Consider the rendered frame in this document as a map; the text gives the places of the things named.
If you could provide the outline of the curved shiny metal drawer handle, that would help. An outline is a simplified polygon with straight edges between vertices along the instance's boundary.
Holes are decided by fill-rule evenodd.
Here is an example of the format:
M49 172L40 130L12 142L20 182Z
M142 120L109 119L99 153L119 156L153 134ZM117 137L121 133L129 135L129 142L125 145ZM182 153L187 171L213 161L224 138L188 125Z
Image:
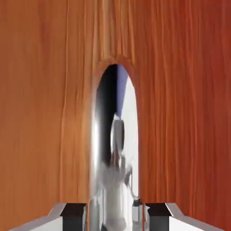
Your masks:
M89 231L143 231L136 94L122 64L100 76L91 132Z

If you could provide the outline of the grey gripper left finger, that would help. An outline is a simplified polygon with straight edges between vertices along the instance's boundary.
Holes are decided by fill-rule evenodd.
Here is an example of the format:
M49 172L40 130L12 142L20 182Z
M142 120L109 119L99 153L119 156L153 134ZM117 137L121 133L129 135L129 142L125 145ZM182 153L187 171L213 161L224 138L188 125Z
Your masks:
M87 231L87 204L58 203L48 215L8 231Z

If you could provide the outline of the orange wooden drawer front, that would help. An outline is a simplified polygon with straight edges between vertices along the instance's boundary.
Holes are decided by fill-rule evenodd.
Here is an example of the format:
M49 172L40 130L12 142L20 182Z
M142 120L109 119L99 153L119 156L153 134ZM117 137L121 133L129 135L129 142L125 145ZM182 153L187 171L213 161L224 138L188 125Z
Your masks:
M0 0L0 231L88 201L113 63L136 91L142 200L231 231L231 0Z

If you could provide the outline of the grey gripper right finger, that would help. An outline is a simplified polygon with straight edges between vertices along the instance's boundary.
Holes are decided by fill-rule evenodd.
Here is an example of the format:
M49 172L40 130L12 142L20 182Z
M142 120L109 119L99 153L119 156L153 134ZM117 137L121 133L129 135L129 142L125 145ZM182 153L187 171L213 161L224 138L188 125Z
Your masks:
M147 231L224 231L182 213L176 203L145 204Z

